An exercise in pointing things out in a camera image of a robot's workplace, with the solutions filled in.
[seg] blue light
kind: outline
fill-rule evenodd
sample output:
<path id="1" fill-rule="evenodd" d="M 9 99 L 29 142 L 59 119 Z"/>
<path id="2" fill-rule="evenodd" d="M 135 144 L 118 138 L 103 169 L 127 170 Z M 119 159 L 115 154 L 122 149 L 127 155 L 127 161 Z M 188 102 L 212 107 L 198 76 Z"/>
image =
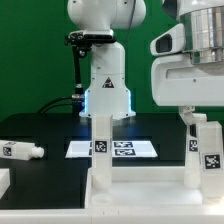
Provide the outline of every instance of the blue light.
<path id="1" fill-rule="evenodd" d="M 129 94 L 129 113 L 131 113 L 132 112 L 132 110 L 131 110 L 131 91 L 130 90 L 128 90 L 128 94 Z"/>

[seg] white platform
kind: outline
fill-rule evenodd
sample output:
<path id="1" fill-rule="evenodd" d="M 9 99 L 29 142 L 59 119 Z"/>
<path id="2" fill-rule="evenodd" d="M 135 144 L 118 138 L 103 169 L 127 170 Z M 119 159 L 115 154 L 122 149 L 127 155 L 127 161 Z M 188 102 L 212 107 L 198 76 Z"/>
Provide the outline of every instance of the white platform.
<path id="1" fill-rule="evenodd" d="M 91 141 L 71 141 L 65 158 L 91 157 Z M 150 141 L 113 141 L 112 156 L 150 158 L 157 153 Z"/>
<path id="2" fill-rule="evenodd" d="M 113 168 L 106 192 L 92 188 L 90 169 L 85 209 L 2 210 L 0 223 L 223 224 L 223 202 L 202 204 L 199 190 L 183 186 L 183 174 L 183 167 Z"/>
<path id="3" fill-rule="evenodd" d="M 0 199 L 5 194 L 10 185 L 9 170 L 0 169 Z"/>

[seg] black cable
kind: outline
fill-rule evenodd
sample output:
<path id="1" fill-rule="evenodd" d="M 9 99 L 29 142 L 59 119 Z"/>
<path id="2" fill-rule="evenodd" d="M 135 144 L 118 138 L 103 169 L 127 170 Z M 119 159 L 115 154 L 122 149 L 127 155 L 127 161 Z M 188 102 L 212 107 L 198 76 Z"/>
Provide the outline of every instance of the black cable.
<path id="1" fill-rule="evenodd" d="M 79 63 L 79 51 L 77 46 L 72 46 L 74 69 L 75 69 L 75 83 L 81 84 L 80 63 Z"/>
<path id="2" fill-rule="evenodd" d="M 124 41 L 124 45 L 126 45 L 126 43 L 128 41 L 128 37 L 129 37 L 129 34 L 130 34 L 130 30 L 131 30 L 131 25 L 132 25 L 134 14 L 135 14 L 135 8 L 136 8 L 136 0 L 134 0 L 134 2 L 133 2 L 133 7 L 132 7 L 132 12 L 131 12 L 128 32 L 127 32 L 127 35 L 126 35 L 126 38 L 125 38 L 125 41 Z"/>
<path id="3" fill-rule="evenodd" d="M 45 109 L 45 110 L 43 111 L 43 113 L 46 113 L 46 112 L 47 112 L 48 110 L 50 110 L 50 109 L 53 109 L 53 108 L 56 108 L 56 107 L 63 107 L 63 106 L 72 106 L 72 103 L 63 103 L 63 104 L 57 104 L 57 105 L 48 107 L 47 109 Z"/>
<path id="4" fill-rule="evenodd" d="M 64 100 L 71 100 L 72 97 L 71 96 L 67 96 L 67 97 L 61 97 L 61 98 L 57 98 L 55 100 L 50 101 L 49 103 L 45 104 L 43 107 L 41 107 L 37 113 L 40 114 L 42 113 L 46 108 L 48 108 L 49 106 L 51 106 L 54 103 L 60 102 L 60 101 L 64 101 Z"/>

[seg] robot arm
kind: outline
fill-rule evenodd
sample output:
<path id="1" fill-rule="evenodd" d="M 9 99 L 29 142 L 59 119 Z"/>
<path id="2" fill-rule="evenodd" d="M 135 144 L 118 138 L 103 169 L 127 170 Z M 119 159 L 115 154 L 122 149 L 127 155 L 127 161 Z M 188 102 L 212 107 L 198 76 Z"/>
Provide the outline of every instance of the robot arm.
<path id="1" fill-rule="evenodd" d="M 143 0 L 69 0 L 68 13 L 72 22 L 83 30 L 127 29 L 134 3 L 134 27 L 145 18 L 146 7 Z"/>

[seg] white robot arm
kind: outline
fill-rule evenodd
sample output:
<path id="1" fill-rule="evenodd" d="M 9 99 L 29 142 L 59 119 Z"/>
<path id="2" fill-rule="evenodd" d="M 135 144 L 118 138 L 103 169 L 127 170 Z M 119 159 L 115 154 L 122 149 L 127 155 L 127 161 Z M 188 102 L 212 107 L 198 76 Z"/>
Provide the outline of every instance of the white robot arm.
<path id="1" fill-rule="evenodd" d="M 133 4 L 135 12 L 132 26 L 138 26 L 146 14 L 143 0 L 69 0 L 68 13 L 73 23 L 83 30 L 127 29 Z"/>
<path id="2" fill-rule="evenodd" d="M 68 12 L 82 29 L 68 38 L 75 55 L 91 51 L 91 84 L 80 116 L 92 119 L 93 186 L 107 189 L 111 185 L 112 118 L 135 115 L 125 86 L 125 51 L 111 29 L 139 25 L 146 7 L 144 0 L 69 0 Z"/>

